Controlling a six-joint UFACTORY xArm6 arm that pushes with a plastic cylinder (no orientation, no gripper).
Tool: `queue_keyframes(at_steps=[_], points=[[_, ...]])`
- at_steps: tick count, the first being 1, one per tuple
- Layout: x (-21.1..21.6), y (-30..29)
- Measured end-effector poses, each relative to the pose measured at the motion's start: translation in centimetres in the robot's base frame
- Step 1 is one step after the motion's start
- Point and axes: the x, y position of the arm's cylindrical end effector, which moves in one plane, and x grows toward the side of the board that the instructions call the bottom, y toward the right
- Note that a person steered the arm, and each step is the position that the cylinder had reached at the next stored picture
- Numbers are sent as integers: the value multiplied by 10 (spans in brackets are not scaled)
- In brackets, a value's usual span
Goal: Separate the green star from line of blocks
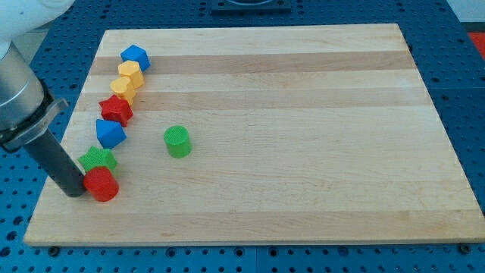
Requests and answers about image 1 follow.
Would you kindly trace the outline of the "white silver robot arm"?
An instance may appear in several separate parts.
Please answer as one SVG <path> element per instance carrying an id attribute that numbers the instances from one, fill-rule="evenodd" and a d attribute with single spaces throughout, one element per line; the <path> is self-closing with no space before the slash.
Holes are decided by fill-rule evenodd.
<path id="1" fill-rule="evenodd" d="M 24 148 L 69 197 L 82 196 L 84 175 L 48 129 L 67 108 L 33 72 L 13 39 L 55 20 L 74 0 L 1 2 L 1 148 Z"/>

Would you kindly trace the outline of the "grey metal flange plate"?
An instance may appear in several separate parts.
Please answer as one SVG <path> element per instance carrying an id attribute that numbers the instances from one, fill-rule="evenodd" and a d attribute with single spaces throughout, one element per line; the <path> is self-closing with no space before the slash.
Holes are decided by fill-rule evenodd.
<path id="1" fill-rule="evenodd" d="M 43 80 L 40 84 L 44 92 L 40 106 L 14 129 L 1 131 L 1 148 L 6 152 L 16 152 L 21 146 L 43 135 L 54 118 L 69 106 L 66 99 L 56 99 Z"/>

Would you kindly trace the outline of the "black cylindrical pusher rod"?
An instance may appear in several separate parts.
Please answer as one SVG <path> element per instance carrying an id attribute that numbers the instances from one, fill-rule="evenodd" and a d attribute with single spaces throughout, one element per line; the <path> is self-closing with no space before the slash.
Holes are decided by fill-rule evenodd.
<path id="1" fill-rule="evenodd" d="M 23 147 L 67 196 L 79 197 L 86 192 L 82 171 L 50 130 Z"/>

